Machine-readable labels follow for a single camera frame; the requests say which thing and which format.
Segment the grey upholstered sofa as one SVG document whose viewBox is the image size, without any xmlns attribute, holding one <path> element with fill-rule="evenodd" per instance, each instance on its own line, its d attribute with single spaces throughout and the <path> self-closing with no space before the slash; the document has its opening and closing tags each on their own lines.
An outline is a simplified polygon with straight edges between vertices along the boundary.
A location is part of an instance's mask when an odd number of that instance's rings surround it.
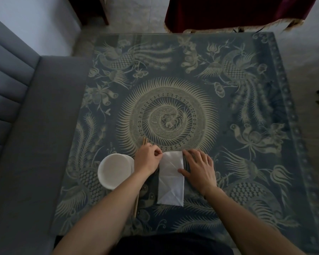
<svg viewBox="0 0 319 255">
<path fill-rule="evenodd" d="M 50 255 L 90 59 L 40 56 L 0 22 L 0 255 Z"/>
</svg>

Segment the person's left forearm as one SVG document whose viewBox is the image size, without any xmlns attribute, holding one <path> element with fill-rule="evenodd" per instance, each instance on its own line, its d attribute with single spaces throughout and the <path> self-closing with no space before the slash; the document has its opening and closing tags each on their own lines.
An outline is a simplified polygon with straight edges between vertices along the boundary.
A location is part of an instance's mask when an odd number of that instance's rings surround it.
<svg viewBox="0 0 319 255">
<path fill-rule="evenodd" d="M 60 240 L 52 255 L 106 255 L 119 240 L 136 197 L 154 172 L 145 166 L 104 197 Z"/>
</svg>

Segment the blue patterned tablecloth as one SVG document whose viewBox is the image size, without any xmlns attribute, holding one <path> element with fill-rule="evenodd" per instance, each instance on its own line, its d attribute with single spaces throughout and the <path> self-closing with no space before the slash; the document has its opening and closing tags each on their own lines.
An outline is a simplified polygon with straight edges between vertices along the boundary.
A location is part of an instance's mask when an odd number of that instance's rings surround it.
<svg viewBox="0 0 319 255">
<path fill-rule="evenodd" d="M 109 191 L 100 162 L 201 149 L 238 204 L 319 255 L 319 187 L 273 33 L 101 36 L 51 232 L 64 236 Z"/>
</svg>

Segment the person's left hand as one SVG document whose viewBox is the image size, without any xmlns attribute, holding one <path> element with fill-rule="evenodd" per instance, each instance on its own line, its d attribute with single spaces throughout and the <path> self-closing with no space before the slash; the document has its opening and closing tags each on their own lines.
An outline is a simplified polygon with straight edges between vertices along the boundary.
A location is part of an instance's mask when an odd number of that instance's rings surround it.
<svg viewBox="0 0 319 255">
<path fill-rule="evenodd" d="M 151 154 L 154 152 L 163 153 L 157 145 L 152 145 L 150 143 L 146 143 L 138 149 L 134 158 L 135 173 L 143 177 L 149 177 L 156 171 L 159 164 L 151 163 Z"/>
</svg>

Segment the white paper napkin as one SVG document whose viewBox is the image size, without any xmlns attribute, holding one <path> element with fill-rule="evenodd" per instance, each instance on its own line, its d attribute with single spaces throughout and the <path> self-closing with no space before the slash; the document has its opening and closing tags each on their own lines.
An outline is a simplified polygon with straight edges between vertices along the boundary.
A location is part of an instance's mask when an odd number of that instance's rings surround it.
<svg viewBox="0 0 319 255">
<path fill-rule="evenodd" d="M 164 152 L 159 162 L 157 203 L 162 205 L 184 205 L 184 176 L 182 151 Z"/>
</svg>

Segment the white bowl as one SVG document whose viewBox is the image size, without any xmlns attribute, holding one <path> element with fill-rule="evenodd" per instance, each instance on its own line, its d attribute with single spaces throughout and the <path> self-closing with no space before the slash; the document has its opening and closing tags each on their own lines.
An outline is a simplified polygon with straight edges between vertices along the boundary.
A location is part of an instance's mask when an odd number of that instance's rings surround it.
<svg viewBox="0 0 319 255">
<path fill-rule="evenodd" d="M 97 176 L 100 184 L 114 190 L 134 172 L 134 159 L 125 154 L 110 154 L 98 166 Z"/>
</svg>

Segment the dark red fringed cloth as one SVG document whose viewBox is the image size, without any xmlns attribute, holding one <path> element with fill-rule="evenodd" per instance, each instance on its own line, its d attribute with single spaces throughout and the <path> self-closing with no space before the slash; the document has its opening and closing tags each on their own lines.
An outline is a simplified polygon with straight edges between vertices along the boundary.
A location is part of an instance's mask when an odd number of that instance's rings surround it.
<svg viewBox="0 0 319 255">
<path fill-rule="evenodd" d="M 170 0 L 165 27 L 171 33 L 261 29 L 301 25 L 316 0 Z"/>
</svg>

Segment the person's right hand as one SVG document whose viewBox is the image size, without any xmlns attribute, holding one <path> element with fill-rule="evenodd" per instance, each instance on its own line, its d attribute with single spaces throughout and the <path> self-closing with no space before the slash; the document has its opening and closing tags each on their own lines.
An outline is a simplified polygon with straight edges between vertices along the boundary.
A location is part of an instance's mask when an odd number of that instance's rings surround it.
<svg viewBox="0 0 319 255">
<path fill-rule="evenodd" d="M 183 155 L 188 162 L 191 176 L 185 177 L 190 184 L 203 196 L 217 188 L 216 176 L 209 176 L 209 161 L 213 160 L 205 153 L 205 164 L 199 165 L 190 150 L 183 150 Z"/>
</svg>

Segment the person's right forearm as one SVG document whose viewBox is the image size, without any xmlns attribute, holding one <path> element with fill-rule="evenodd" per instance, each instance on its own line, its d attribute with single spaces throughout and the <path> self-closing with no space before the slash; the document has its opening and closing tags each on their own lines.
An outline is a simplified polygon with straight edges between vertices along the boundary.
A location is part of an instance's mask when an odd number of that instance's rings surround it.
<svg viewBox="0 0 319 255">
<path fill-rule="evenodd" d="M 217 186 L 202 195 L 214 209 L 242 255 L 306 255 L 280 232 L 228 197 Z"/>
</svg>

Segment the wooden chopstick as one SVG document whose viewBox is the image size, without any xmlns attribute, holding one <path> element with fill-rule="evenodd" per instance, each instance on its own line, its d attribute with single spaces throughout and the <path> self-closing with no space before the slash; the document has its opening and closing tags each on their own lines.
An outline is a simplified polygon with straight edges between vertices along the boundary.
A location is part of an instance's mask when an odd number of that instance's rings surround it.
<svg viewBox="0 0 319 255">
<path fill-rule="evenodd" d="M 145 145 L 146 142 L 147 142 L 147 139 L 146 139 L 146 137 L 144 137 L 142 145 Z M 136 218 L 138 201 L 139 201 L 139 193 L 138 193 L 136 200 L 135 200 L 135 205 L 134 205 L 134 210 L 133 210 L 133 218 Z"/>
</svg>

